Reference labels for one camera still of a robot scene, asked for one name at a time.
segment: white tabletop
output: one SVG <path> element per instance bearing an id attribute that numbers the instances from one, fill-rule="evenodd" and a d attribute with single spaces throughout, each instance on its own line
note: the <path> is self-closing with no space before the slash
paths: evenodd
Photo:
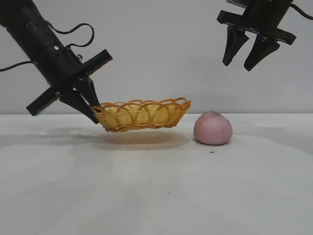
<path id="1" fill-rule="evenodd" d="M 0 116 L 1 235 L 313 235 L 313 115 L 225 115 L 224 146 L 178 127 Z"/>

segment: woven basket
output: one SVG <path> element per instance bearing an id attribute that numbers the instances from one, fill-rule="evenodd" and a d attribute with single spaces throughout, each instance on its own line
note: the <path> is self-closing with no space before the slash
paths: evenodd
<path id="1" fill-rule="evenodd" d="M 178 98 L 102 103 L 101 107 L 95 106 L 92 110 L 107 132 L 127 132 L 145 128 L 175 127 L 190 106 L 191 101 Z"/>

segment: black cable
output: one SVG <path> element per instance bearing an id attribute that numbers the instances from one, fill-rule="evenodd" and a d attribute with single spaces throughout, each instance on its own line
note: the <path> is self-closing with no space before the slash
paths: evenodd
<path id="1" fill-rule="evenodd" d="M 74 32 L 74 31 L 78 30 L 80 27 L 85 26 L 85 25 L 86 25 L 86 26 L 89 26 L 89 27 L 91 28 L 91 32 L 92 32 L 92 34 L 91 34 L 91 39 L 90 39 L 86 44 L 84 44 L 84 45 L 77 45 L 77 44 L 75 44 L 75 43 L 71 43 L 71 44 L 67 45 L 66 47 L 71 47 L 71 46 L 74 46 L 74 47 L 87 47 L 87 46 L 89 46 L 89 45 L 93 42 L 93 40 L 94 40 L 94 28 L 93 28 L 90 24 L 88 24 L 88 23 L 80 23 L 80 24 L 77 25 L 75 28 L 71 29 L 70 31 L 59 31 L 59 30 L 55 29 L 55 28 L 53 27 L 53 25 L 52 25 L 50 22 L 47 21 L 47 23 L 48 23 L 48 25 L 49 25 L 54 31 L 56 31 L 56 32 L 59 33 L 59 34 L 70 34 L 70 33 L 72 33 L 72 32 Z"/>
<path id="2" fill-rule="evenodd" d="M 305 18 L 312 20 L 313 21 L 313 16 L 308 15 L 307 13 L 305 13 L 303 10 L 301 10 L 300 7 L 298 7 L 295 4 L 291 4 L 290 7 L 292 7 L 293 9 L 295 9 L 297 12 L 299 12 L 302 16 L 304 16 Z"/>
<path id="3" fill-rule="evenodd" d="M 32 64 L 33 62 L 31 61 L 24 61 L 24 62 L 20 62 L 20 63 L 17 63 L 15 65 L 11 65 L 9 67 L 6 67 L 6 68 L 3 68 L 3 69 L 0 69 L 0 72 L 4 72 L 4 71 L 7 71 L 7 70 L 11 70 L 17 66 L 21 66 L 21 65 L 25 65 L 25 64 Z"/>

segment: white wall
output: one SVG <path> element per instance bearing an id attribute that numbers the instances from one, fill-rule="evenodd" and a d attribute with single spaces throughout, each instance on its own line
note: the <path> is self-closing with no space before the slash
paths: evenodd
<path id="1" fill-rule="evenodd" d="M 313 111 L 313 22 L 293 9 L 280 27 L 297 35 L 281 44 L 253 71 L 243 64 L 255 35 L 229 67 L 222 64 L 226 25 L 220 10 L 242 13 L 225 0 L 36 0 L 42 15 L 59 30 L 81 22 L 95 27 L 88 48 L 75 52 L 87 60 L 106 48 L 114 60 L 95 73 L 101 102 L 185 96 L 191 112 L 281 113 Z M 313 14 L 312 0 L 297 0 Z M 64 44 L 84 43 L 88 28 L 60 36 Z M 4 28 L 0 29 L 0 67 L 27 60 Z M 33 65 L 0 73 L 0 113 L 27 113 L 26 106 L 48 88 Z M 57 101 L 45 113 L 75 113 Z"/>

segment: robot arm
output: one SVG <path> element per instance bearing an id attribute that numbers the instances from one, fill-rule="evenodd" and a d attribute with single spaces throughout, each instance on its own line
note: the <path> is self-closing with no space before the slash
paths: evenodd
<path id="1" fill-rule="evenodd" d="M 82 63 L 70 48 L 75 44 L 65 47 L 60 42 L 51 29 L 52 25 L 42 17 L 33 0 L 1 0 L 0 24 L 30 59 L 17 65 L 34 64 L 50 85 L 27 107 L 30 114 L 38 115 L 59 99 L 98 123 L 90 106 L 100 104 L 89 76 L 112 60 L 111 55 L 103 50 Z"/>
<path id="2" fill-rule="evenodd" d="M 245 8 L 243 15 L 221 11 L 217 20 L 227 27 L 227 43 L 223 63 L 228 66 L 241 47 L 249 40 L 246 31 L 257 34 L 252 51 L 245 61 L 245 69 L 251 71 L 265 57 L 277 51 L 278 42 L 292 45 L 296 36 L 278 29 L 278 26 L 290 7 L 296 9 L 308 19 L 293 0 L 227 0 L 227 2 Z"/>

